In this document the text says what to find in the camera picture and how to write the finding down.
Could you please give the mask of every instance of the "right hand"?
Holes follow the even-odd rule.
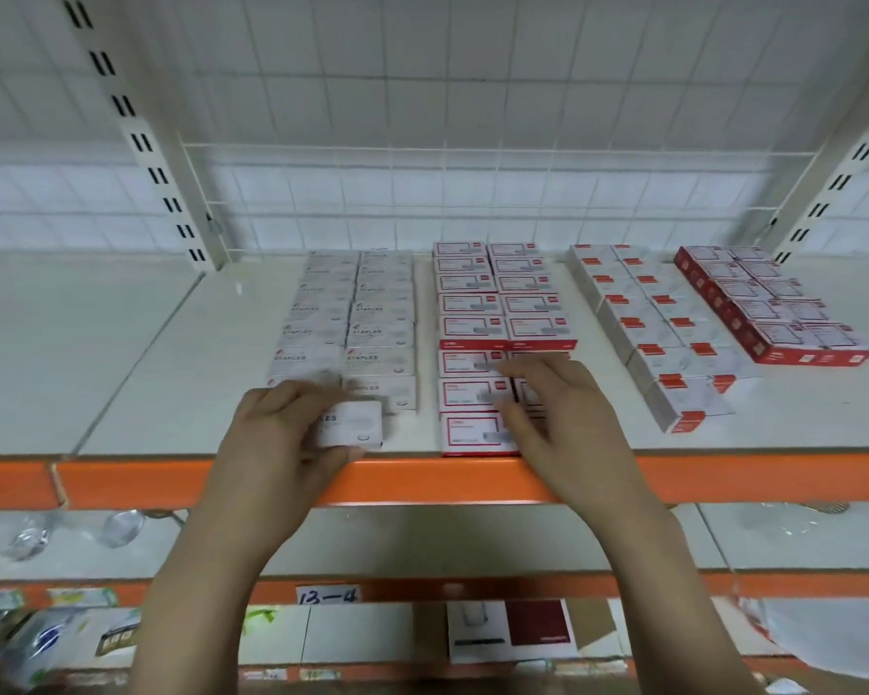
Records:
[[[527,381],[547,409],[542,433],[520,405],[497,404],[521,455],[590,525],[608,522],[638,502],[656,501],[612,405],[586,366],[545,354],[505,361],[497,369]]]

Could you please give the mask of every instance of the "shelf bracket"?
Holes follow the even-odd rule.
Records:
[[[81,45],[109,112],[135,162],[173,219],[184,254],[200,271],[219,270],[227,260],[219,228],[207,212],[181,137],[158,98],[154,75],[127,28],[118,0],[58,0]]]
[[[762,226],[756,244],[785,263],[843,195],[869,169],[869,80],[853,106],[812,160],[782,206]]]

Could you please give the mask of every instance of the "left hand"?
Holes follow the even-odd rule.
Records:
[[[245,393],[184,531],[221,557],[259,563],[259,571],[338,471],[363,455],[362,448],[334,446],[302,460],[309,427],[345,397],[306,381]]]

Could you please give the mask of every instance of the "hand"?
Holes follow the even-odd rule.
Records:
[[[305,381],[245,393],[184,531],[204,525],[195,534],[200,541],[262,568],[338,471],[363,455],[362,448],[334,446],[302,460],[309,427],[345,396]]]
[[[612,405],[586,366],[548,354],[505,361],[497,368],[527,381],[547,409],[547,431],[542,433],[520,405],[497,404],[521,455],[590,526],[610,521],[626,503],[655,500]]]

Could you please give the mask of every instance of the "finger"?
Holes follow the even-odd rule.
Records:
[[[268,387],[255,387],[251,390],[248,390],[242,396],[241,401],[238,403],[238,407],[235,408],[235,415],[233,419],[241,419],[245,415],[253,412],[257,407],[257,404],[264,398],[264,396],[268,392],[270,392],[270,388]]]
[[[328,487],[338,472],[352,460],[364,455],[359,446],[332,446],[303,466],[304,482],[308,491],[317,497]]]
[[[599,389],[599,384],[596,383],[592,373],[579,361],[570,361],[566,356],[557,354],[556,356],[547,356],[544,362],[570,385],[586,387],[589,390]]]
[[[303,433],[326,409],[348,398],[348,393],[335,387],[314,386],[283,410],[283,420]]]
[[[264,414],[279,412],[286,408],[295,399],[306,393],[314,392],[321,389],[315,383],[310,383],[305,380],[285,380],[277,387],[270,388],[266,395],[257,404],[256,410]]]
[[[562,393],[567,383],[541,357],[525,357],[503,361],[496,370],[509,378],[524,378],[544,402]]]
[[[550,449],[521,405],[505,399],[498,400],[496,408],[524,459],[532,465],[540,466]]]

